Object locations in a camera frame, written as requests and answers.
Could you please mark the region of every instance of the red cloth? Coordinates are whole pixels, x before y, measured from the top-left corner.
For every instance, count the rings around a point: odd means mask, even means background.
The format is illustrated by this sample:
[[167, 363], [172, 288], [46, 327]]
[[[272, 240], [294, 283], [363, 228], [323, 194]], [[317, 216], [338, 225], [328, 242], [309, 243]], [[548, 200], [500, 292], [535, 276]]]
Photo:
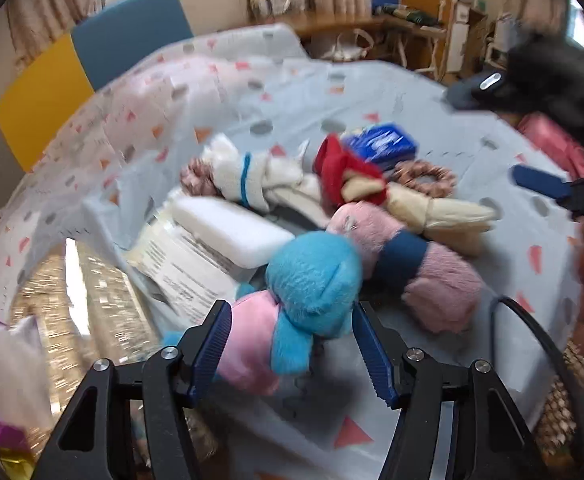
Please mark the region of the red cloth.
[[523, 118], [518, 130], [550, 157], [572, 180], [584, 178], [584, 147], [543, 114]]
[[[352, 170], [363, 176], [383, 179], [383, 173], [374, 164], [365, 162], [359, 156], [346, 150], [335, 134], [325, 137], [319, 148], [313, 165], [314, 172], [320, 177], [323, 192], [336, 206], [345, 204], [341, 196], [341, 187], [344, 183], [343, 173]], [[386, 201], [386, 190], [374, 193], [365, 198], [367, 202], [381, 205]]]

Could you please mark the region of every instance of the pink rolled sock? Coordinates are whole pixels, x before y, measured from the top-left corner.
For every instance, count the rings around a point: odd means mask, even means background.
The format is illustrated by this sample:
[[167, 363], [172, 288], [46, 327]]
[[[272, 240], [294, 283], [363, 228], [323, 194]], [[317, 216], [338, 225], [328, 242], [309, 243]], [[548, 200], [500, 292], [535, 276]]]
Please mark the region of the pink rolled sock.
[[[434, 333], [460, 332], [478, 305], [482, 280], [458, 254], [436, 242], [424, 246], [424, 240], [404, 228], [378, 206], [358, 202], [341, 206], [327, 230], [355, 243], [366, 278], [374, 274], [390, 286], [397, 286], [402, 283], [401, 277], [408, 276], [405, 285], [399, 285], [403, 287], [402, 300], [426, 329]], [[402, 265], [402, 248], [407, 266], [418, 267], [416, 272], [410, 273]], [[392, 278], [393, 268], [399, 279]]]
[[216, 371], [239, 390], [268, 396], [278, 387], [272, 371], [272, 336], [278, 304], [267, 290], [253, 292], [232, 305], [232, 328]]

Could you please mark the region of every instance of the scrunchie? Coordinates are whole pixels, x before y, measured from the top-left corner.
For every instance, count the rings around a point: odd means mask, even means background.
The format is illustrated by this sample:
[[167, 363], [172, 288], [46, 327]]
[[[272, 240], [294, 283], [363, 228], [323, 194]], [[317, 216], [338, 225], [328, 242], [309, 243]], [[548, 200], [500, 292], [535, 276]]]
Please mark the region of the scrunchie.
[[[431, 176], [435, 182], [419, 182], [420, 176]], [[456, 186], [456, 176], [448, 168], [435, 166], [427, 160], [406, 160], [394, 167], [391, 180], [432, 198], [449, 196]]]
[[181, 185], [191, 196], [220, 196], [212, 180], [212, 166], [200, 158], [193, 158], [181, 170]]

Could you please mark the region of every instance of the pink fuzzy sock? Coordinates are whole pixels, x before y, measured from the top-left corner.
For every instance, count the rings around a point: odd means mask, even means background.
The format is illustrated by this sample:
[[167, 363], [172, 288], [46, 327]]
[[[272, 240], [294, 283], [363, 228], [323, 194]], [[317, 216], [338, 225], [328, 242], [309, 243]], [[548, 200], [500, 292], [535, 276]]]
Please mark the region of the pink fuzzy sock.
[[[369, 278], [385, 245], [404, 228], [383, 209], [358, 202], [341, 206], [327, 230], [355, 243], [364, 275]], [[482, 284], [476, 271], [458, 254], [429, 242], [416, 276], [403, 289], [402, 300], [431, 332], [460, 332], [474, 313]]]

